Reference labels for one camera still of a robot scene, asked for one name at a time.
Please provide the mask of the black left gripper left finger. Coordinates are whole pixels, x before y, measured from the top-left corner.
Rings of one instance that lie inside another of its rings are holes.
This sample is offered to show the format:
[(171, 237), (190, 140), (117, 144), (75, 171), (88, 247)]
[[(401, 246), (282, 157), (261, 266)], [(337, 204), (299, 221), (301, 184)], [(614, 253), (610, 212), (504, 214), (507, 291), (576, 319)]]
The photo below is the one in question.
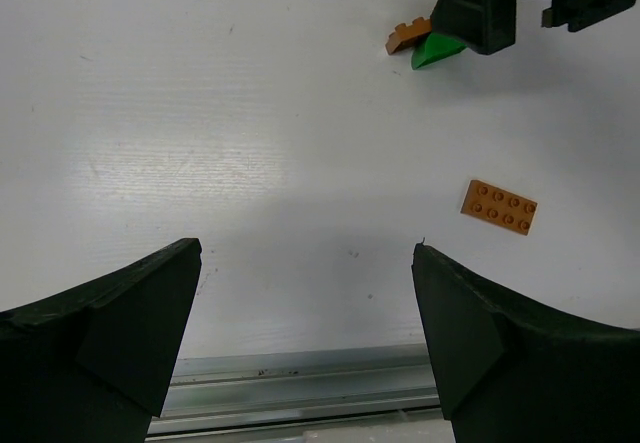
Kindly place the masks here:
[(2, 441), (144, 441), (168, 393), (201, 252), (183, 238), (2, 312)]

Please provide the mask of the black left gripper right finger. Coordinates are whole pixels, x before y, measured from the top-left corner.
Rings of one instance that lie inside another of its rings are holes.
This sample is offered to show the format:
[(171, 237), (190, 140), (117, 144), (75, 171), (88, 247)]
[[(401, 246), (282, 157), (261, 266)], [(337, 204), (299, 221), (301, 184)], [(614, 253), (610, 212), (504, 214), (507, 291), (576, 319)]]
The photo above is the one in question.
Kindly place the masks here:
[(638, 440), (637, 331), (544, 305), (424, 244), (412, 276), (457, 441)]

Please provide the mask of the green curved lego brick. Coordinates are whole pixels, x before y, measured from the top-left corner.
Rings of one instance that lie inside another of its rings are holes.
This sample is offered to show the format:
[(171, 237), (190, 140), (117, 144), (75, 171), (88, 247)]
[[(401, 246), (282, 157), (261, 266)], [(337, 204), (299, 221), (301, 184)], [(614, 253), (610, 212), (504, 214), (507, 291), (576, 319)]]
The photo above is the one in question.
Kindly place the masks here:
[(431, 33), (413, 50), (411, 68), (421, 69), (427, 65), (436, 63), (461, 53), (466, 45), (454, 38)]

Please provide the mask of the brown lego plate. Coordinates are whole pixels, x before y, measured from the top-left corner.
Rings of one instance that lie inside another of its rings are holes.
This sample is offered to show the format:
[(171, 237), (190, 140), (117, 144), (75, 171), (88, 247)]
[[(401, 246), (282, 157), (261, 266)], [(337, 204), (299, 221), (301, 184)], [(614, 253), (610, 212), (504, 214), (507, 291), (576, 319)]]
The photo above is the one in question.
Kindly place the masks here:
[(386, 52), (388, 55), (394, 55), (413, 48), (427, 38), (431, 32), (431, 20), (424, 17), (416, 18), (410, 24), (401, 23), (389, 34), (385, 44)]

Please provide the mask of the orange-brown lego plate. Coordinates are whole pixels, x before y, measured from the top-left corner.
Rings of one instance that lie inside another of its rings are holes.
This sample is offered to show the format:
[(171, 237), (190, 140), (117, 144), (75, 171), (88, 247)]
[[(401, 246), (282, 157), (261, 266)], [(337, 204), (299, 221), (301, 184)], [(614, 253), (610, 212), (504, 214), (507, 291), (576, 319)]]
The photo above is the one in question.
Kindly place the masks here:
[(461, 213), (520, 235), (528, 235), (537, 203), (478, 179), (469, 183)]

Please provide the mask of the aluminium table edge rail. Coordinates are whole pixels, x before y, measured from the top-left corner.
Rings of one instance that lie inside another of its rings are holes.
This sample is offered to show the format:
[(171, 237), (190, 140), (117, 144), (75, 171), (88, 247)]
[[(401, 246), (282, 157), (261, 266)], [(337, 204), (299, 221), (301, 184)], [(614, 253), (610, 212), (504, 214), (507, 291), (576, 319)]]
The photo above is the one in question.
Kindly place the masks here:
[(425, 345), (178, 361), (148, 441), (399, 419), (440, 408)]

